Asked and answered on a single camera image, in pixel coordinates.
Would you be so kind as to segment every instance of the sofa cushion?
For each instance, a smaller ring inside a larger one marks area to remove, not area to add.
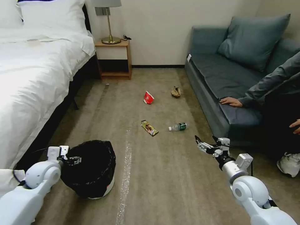
[[[285,38],[280,40],[275,46],[266,67],[267,73],[272,73],[277,67],[284,64],[289,58],[300,52],[300,43]]]
[[[288,26],[290,14],[278,17],[233,17],[218,52],[259,71]]]
[[[244,68],[219,54],[193,55],[192,62],[199,70],[197,75],[216,100],[243,97],[250,87],[265,76],[262,72]],[[230,126],[228,136],[233,133],[238,136],[239,131],[260,124],[261,114],[256,109],[235,108],[220,103],[218,105]]]
[[[219,54],[192,55],[192,60],[218,99],[244,97],[245,92],[265,76]]]

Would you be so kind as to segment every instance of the red paper cup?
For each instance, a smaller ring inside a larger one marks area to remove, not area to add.
[[[154,97],[150,95],[148,91],[146,91],[145,96],[144,96],[144,102],[145,104],[151,104],[154,100]]]

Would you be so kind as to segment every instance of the white tape strip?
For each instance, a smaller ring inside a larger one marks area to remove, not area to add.
[[[123,179],[121,186],[121,197],[120,197],[120,205],[117,213],[117,221],[116,225],[124,225],[124,214],[125,214],[125,206],[126,206],[126,198],[129,192],[129,183],[130,183],[130,170],[131,170],[131,146],[128,141],[130,136],[130,130],[126,131],[126,149],[125,149],[125,162],[124,162],[124,171],[123,171]]]

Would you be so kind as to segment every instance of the table lamp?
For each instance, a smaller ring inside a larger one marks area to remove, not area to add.
[[[106,9],[107,14],[107,22],[108,22],[108,30],[109,30],[109,36],[102,38],[101,41],[103,44],[117,44],[121,42],[121,39],[118,37],[113,37],[112,32],[110,29],[110,22],[109,22],[109,13],[108,8],[109,7],[119,7],[121,6],[121,0],[93,0],[93,6],[94,7],[102,7]]]

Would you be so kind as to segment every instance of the mattress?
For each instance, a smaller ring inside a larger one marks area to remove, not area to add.
[[[0,29],[0,169],[12,169],[95,54],[93,38]]]

